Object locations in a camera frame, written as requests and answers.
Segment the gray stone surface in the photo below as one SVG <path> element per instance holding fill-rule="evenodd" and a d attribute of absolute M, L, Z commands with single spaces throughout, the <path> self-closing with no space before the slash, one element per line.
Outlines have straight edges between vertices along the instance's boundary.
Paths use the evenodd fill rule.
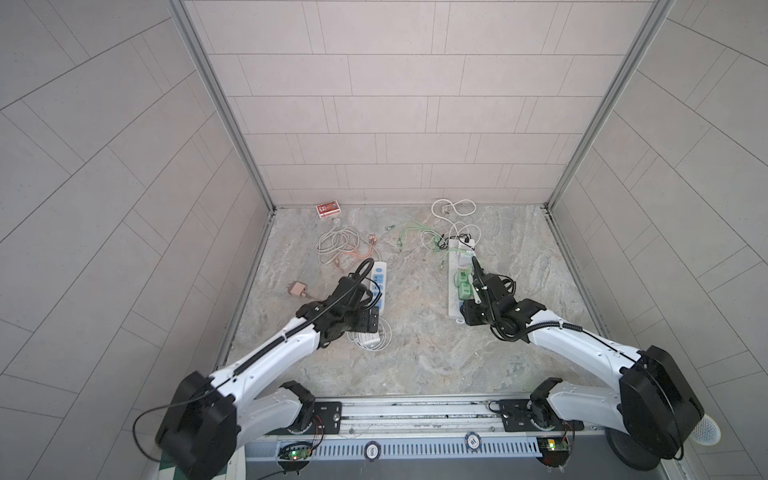
<path fill-rule="evenodd" d="M 316 396 L 530 392 L 550 376 L 602 385 L 556 353 L 522 341 L 501 342 L 487 326 L 447 318 L 444 253 L 427 251 L 415 232 L 400 253 L 396 241 L 401 227 L 386 230 L 413 219 L 447 232 L 449 225 L 432 217 L 429 207 L 343 208 L 340 219 L 342 226 L 379 238 L 376 248 L 387 262 L 388 275 L 382 317 L 392 325 L 392 342 L 382 352 L 370 353 L 343 337 L 288 369 L 276 385 L 294 379 Z M 540 207 L 478 207 L 461 220 L 482 228 L 478 259 L 486 271 L 517 280 L 518 299 L 537 300 L 594 330 Z M 332 221 L 319 219 L 310 209 L 277 211 L 229 362 L 259 346 L 307 301 L 287 293 L 291 282 L 306 283 L 309 294 L 321 299 L 331 294 L 342 272 L 332 264 L 321 266 L 314 245 Z M 345 258 L 342 266 L 350 265 L 351 257 Z"/>

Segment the red and white box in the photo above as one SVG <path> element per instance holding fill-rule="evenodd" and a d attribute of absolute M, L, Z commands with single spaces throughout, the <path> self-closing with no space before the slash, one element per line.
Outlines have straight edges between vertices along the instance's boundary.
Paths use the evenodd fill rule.
<path fill-rule="evenodd" d="M 325 204 L 320 204 L 316 208 L 317 214 L 320 215 L 320 218 L 330 217 L 331 215 L 336 215 L 341 211 L 339 208 L 339 202 L 335 200 Z"/>

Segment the white mesh object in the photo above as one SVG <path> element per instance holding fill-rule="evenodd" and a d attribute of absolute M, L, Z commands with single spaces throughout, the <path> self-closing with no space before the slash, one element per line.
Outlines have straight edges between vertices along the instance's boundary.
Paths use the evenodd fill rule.
<path fill-rule="evenodd" d="M 694 430 L 690 433 L 690 439 L 699 445 L 712 446 L 720 441 L 720 427 L 717 423 L 707 415 L 699 421 L 694 427 Z"/>

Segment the robotic arm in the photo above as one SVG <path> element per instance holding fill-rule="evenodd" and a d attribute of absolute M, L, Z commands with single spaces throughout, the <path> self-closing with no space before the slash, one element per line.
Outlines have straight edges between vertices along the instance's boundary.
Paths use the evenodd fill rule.
<path fill-rule="evenodd" d="M 548 348 L 607 384 L 598 388 L 547 379 L 531 394 L 524 415 L 542 430 L 562 420 L 604 425 L 626 435 L 656 462 L 674 457 L 702 419 L 703 408 L 666 352 L 618 344 L 565 322 L 533 300 L 516 301 L 511 278 L 485 273 L 476 258 L 472 261 L 476 300 L 462 306 L 468 325 L 489 325 L 500 340 Z M 372 259 L 363 261 L 339 280 L 331 296 L 302 306 L 247 356 L 207 378 L 194 372 L 181 382 L 155 442 L 190 480 L 213 478 L 237 448 L 274 429 L 302 432 L 310 425 L 315 397 L 299 383 L 287 382 L 257 397 L 292 364 L 344 332 L 377 330 L 374 305 L 379 297 L 361 285 L 372 265 Z"/>

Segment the tiled wall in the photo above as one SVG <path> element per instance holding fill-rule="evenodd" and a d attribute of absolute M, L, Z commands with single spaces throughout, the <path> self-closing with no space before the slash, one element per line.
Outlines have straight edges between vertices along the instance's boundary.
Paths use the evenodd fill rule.
<path fill-rule="evenodd" d="M 165 2 L 0 11 L 0 478 L 133 480 L 266 207 Z"/>
<path fill-rule="evenodd" d="M 686 444 L 699 480 L 768 478 L 766 25 L 678 0 L 554 209 L 613 337 L 672 353 L 720 424 Z"/>
<path fill-rule="evenodd" d="M 645 2 L 186 2 L 279 205 L 548 199 Z"/>

